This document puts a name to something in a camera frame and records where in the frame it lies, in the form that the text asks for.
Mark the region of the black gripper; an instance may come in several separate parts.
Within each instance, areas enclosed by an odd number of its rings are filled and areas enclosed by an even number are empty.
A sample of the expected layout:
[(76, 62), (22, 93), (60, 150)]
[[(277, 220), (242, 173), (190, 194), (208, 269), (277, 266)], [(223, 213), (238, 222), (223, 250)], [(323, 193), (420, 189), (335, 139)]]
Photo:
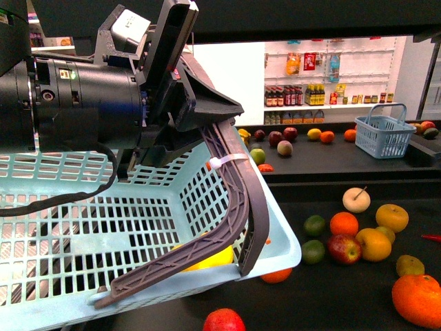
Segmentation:
[(141, 127), (134, 146), (118, 155), (117, 177), (137, 165), (163, 167), (201, 140), (201, 128), (244, 112), (212, 87), (186, 42), (199, 14), (194, 1), (164, 1), (156, 25), (137, 46), (115, 44), (110, 29), (125, 6), (118, 5), (98, 29), (95, 64), (126, 67), (137, 85)]

